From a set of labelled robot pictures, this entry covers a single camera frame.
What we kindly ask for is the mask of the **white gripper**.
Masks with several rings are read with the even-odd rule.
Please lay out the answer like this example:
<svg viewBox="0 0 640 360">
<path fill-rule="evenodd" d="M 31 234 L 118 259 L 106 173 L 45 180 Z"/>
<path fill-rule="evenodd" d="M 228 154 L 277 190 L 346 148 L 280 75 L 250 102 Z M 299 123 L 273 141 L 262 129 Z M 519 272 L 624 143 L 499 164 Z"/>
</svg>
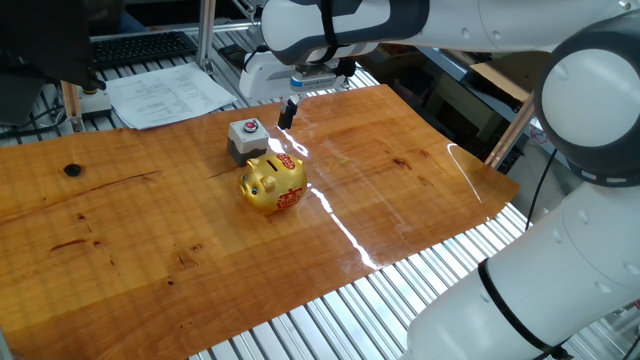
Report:
<svg viewBox="0 0 640 360">
<path fill-rule="evenodd" d="M 284 65 L 271 52 L 249 54 L 239 88 L 250 100 L 282 98 L 277 126 L 286 130 L 297 114 L 301 102 L 298 95 L 337 89 L 345 83 L 347 77 L 337 74 L 338 65 L 338 60 L 321 65 Z"/>
</svg>

